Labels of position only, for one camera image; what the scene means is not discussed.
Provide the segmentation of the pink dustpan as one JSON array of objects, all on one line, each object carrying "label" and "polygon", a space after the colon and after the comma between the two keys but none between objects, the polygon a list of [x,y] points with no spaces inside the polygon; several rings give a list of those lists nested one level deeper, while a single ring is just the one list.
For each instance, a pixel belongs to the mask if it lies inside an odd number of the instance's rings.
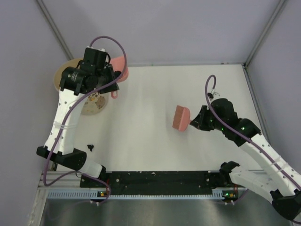
[{"label": "pink dustpan", "polygon": [[[122,72],[123,68],[124,68],[124,65],[125,65],[124,56],[119,56],[119,57],[111,59],[111,64],[112,64],[113,70],[115,72],[116,71]],[[128,76],[129,76],[129,70],[128,70],[128,66],[126,66],[126,70],[123,73],[123,76],[117,81],[117,83],[124,82],[128,78]],[[118,97],[118,92],[117,91],[112,91],[111,92],[111,97],[113,99],[116,99]]]}]

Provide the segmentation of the pink hand brush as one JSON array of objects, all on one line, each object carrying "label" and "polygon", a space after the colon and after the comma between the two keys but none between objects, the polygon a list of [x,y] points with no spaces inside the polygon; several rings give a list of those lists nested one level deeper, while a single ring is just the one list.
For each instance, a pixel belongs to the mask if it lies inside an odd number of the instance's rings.
[{"label": "pink hand brush", "polygon": [[187,129],[190,122],[191,120],[189,108],[177,105],[174,113],[172,127],[180,132],[183,132]]}]

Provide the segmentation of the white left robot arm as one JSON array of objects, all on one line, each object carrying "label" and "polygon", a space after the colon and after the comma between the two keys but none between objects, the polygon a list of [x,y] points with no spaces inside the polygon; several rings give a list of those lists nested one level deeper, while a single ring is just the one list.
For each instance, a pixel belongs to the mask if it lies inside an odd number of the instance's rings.
[{"label": "white left robot arm", "polygon": [[127,57],[111,58],[104,49],[87,47],[82,59],[64,63],[55,73],[59,82],[59,101],[50,134],[37,155],[90,176],[95,186],[103,186],[105,167],[74,147],[82,109],[92,94],[114,93],[118,82],[128,76]]}]

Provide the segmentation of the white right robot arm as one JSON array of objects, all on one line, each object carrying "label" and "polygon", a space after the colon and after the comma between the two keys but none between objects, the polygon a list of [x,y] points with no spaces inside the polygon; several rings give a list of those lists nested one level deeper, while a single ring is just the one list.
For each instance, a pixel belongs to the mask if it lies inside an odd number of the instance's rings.
[{"label": "white right robot arm", "polygon": [[230,161],[220,168],[224,186],[237,184],[267,200],[278,214],[293,221],[301,214],[301,175],[268,143],[261,130],[242,119],[225,98],[203,105],[190,125],[202,131],[219,130],[228,140],[250,155],[266,173],[259,176]]}]

